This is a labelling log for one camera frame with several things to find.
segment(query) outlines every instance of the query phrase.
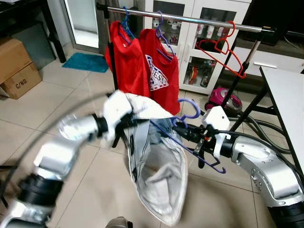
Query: blue mat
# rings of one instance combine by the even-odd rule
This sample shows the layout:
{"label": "blue mat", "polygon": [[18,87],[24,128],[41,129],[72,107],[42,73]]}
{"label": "blue mat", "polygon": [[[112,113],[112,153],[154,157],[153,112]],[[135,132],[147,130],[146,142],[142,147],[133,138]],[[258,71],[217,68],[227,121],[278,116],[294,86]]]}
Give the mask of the blue mat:
{"label": "blue mat", "polygon": [[84,53],[75,53],[62,67],[99,73],[105,73],[109,68],[103,56]]}

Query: table leg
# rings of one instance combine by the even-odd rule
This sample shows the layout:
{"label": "table leg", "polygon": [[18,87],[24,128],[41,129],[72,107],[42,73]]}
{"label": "table leg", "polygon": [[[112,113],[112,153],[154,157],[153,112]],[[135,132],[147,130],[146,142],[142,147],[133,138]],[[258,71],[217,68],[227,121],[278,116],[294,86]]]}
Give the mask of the table leg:
{"label": "table leg", "polygon": [[235,124],[231,127],[231,131],[235,131],[241,123],[247,118],[249,113],[254,109],[254,107],[262,100],[262,98],[266,95],[267,88],[266,86],[263,86],[262,90],[259,92],[258,95],[253,99],[253,101],[250,103],[248,108],[242,113],[242,115],[239,117],[239,119],[235,122]]}
{"label": "table leg", "polygon": [[49,7],[48,7],[48,1],[47,0],[41,0],[41,1],[42,1],[42,3],[40,5],[40,7],[42,10],[44,19],[46,20],[47,28],[49,30],[49,39],[50,39],[50,41],[52,41],[54,43],[54,46],[55,46],[55,49],[56,49],[60,62],[64,63],[64,62],[66,62],[67,59],[66,59],[65,53],[62,49],[61,43],[59,41],[59,37],[58,37],[56,27],[55,27],[55,24],[54,24],[52,15],[51,15],[51,11],[49,10]]}

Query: red shirt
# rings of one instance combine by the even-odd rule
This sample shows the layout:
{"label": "red shirt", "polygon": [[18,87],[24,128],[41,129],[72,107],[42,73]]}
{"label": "red shirt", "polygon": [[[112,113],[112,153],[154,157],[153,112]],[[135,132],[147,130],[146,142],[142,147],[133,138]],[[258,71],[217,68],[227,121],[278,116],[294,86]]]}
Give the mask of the red shirt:
{"label": "red shirt", "polygon": [[[177,57],[165,50],[156,37],[154,29],[141,31],[139,42],[150,82],[150,98],[172,115],[176,115],[180,111],[180,104],[177,101],[179,95],[179,63]],[[167,60],[157,49],[168,56],[172,56],[173,59],[171,61]]]}
{"label": "red shirt", "polygon": [[[139,40],[134,39],[131,41],[126,32],[122,29],[122,25],[119,21],[115,21],[111,24],[110,36],[114,44],[118,89],[125,93],[149,97],[148,78]],[[112,70],[108,47],[104,57]]]}

